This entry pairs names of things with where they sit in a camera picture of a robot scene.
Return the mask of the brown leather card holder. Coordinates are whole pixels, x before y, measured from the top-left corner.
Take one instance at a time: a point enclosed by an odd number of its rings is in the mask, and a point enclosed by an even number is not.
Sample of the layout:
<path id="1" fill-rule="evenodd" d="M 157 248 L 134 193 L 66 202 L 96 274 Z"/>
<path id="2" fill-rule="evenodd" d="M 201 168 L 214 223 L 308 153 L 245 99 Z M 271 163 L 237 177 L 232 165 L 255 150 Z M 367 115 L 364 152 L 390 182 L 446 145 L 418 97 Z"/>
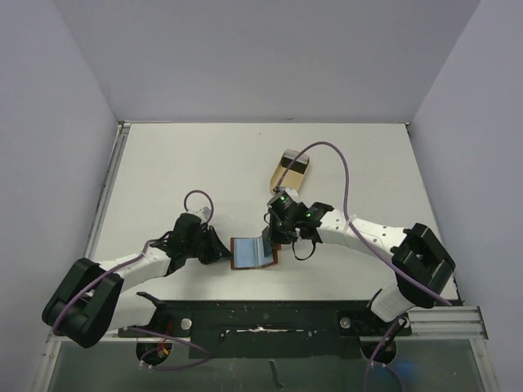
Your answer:
<path id="1" fill-rule="evenodd" d="M 281 246 L 273 251 L 273 255 L 264 257 L 262 237 L 231 238 L 230 250 L 233 258 L 230 261 L 232 270 L 260 270 L 278 263 L 278 252 Z"/>

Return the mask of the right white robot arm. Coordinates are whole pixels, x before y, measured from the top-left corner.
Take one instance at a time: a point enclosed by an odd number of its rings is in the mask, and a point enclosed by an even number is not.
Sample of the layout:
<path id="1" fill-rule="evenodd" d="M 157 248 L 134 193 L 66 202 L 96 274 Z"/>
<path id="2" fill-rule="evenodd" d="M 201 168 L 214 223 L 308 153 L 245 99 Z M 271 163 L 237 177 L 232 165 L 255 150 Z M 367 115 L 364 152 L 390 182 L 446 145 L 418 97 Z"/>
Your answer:
<path id="1" fill-rule="evenodd" d="M 299 239 L 311 241 L 312 247 L 339 245 L 376 256 L 394 272 L 394 282 L 378 290 L 364 313 L 364 324 L 372 333 L 384 333 L 393 319 L 414 307 L 452 305 L 442 292 L 456 264 L 426 225 L 401 228 L 350 218 L 326 203 L 308 207 L 284 190 L 269 200 L 267 213 L 262 237 L 269 246 L 293 245 Z"/>

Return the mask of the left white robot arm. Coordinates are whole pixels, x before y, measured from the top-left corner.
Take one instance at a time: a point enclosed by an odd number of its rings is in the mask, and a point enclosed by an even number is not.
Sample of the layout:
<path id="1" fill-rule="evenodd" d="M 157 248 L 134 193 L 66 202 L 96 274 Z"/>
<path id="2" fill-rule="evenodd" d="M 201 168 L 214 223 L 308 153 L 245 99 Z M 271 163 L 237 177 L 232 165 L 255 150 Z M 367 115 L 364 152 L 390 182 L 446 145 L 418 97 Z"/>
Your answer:
<path id="1" fill-rule="evenodd" d="M 184 212 L 173 229 L 148 240 L 138 253 L 111 261 L 76 260 L 46 303 L 42 321 L 83 348 L 124 327 L 158 335 L 167 322 L 161 302 L 136 286 L 174 274 L 189 259 L 211 265 L 232 256 L 202 214 Z"/>

